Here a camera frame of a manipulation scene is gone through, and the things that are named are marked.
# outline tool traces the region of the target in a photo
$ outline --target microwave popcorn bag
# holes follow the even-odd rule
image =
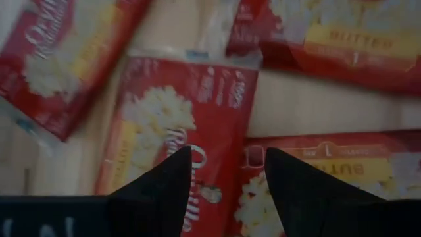
[[[260,58],[138,51],[127,57],[98,194],[136,179],[183,146],[192,150],[182,236],[222,236]]]
[[[209,51],[241,55],[259,47],[268,68],[421,95],[421,1],[221,2]]]
[[[264,173],[269,147],[381,198],[421,198],[421,130],[252,138],[240,164],[228,236],[285,236]]]
[[[67,139],[150,2],[26,1],[0,45],[2,109],[27,130]]]

